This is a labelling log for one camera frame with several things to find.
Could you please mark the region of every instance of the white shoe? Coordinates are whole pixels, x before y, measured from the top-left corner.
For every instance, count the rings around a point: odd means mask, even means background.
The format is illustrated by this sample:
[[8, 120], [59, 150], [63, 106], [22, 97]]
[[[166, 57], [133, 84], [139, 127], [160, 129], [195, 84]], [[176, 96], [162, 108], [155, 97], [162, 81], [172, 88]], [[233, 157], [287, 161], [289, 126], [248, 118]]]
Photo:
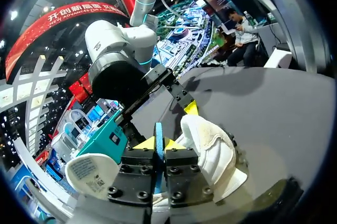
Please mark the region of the white shoe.
[[236, 152], [229, 136], [217, 125], [198, 115], [185, 115], [181, 119], [183, 142], [194, 142], [199, 156], [198, 166], [209, 185], [214, 186], [214, 202], [218, 202], [247, 179], [247, 175], [235, 167]]

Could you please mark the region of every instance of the jeans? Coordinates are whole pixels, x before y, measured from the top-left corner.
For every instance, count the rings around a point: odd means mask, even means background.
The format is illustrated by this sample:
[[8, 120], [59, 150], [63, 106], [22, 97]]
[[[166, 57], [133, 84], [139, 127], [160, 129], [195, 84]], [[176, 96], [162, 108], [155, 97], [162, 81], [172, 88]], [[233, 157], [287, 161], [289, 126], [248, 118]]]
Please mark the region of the jeans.
[[255, 46], [257, 42], [249, 42], [243, 44], [242, 47], [238, 47], [230, 56], [228, 56], [227, 63], [228, 66], [236, 66], [237, 63], [243, 60], [245, 67], [252, 67], [254, 64], [255, 57]]

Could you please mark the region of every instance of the gray work surface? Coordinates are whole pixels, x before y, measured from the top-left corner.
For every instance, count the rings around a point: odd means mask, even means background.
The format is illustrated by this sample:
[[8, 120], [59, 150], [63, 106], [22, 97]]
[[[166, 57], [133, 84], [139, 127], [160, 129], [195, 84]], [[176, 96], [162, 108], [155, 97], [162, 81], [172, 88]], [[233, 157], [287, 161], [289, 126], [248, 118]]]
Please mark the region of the gray work surface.
[[[334, 80], [288, 69], [240, 67], [192, 69], [180, 82], [196, 99], [199, 115], [233, 133], [247, 159], [244, 189], [256, 199], [281, 179], [294, 176], [306, 191], [329, 146], [335, 113]], [[133, 116], [149, 138], [154, 123], [173, 140], [183, 110], [168, 91]]]

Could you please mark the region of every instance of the teal box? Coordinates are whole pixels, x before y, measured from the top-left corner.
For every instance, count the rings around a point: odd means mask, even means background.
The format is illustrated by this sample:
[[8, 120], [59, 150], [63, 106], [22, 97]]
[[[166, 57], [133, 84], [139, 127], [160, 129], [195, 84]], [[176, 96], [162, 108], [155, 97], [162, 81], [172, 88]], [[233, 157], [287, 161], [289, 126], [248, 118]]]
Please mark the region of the teal box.
[[102, 125], [91, 136], [77, 156], [87, 153], [100, 153], [111, 157], [117, 164], [120, 164], [122, 154], [127, 145], [127, 137], [114, 119], [115, 117], [113, 116]]

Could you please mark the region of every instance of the man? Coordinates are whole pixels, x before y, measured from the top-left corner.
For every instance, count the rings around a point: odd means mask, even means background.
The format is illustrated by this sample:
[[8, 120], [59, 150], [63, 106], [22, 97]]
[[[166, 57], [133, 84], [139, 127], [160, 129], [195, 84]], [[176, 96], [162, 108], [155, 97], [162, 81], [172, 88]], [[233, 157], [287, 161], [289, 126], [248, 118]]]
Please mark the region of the man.
[[255, 56], [255, 46], [259, 41], [257, 37], [257, 29], [254, 29], [248, 20], [238, 14], [234, 9], [228, 9], [227, 15], [229, 19], [237, 22], [235, 31], [235, 46], [237, 49], [228, 57], [228, 66], [236, 66], [243, 60], [246, 67], [253, 66]]

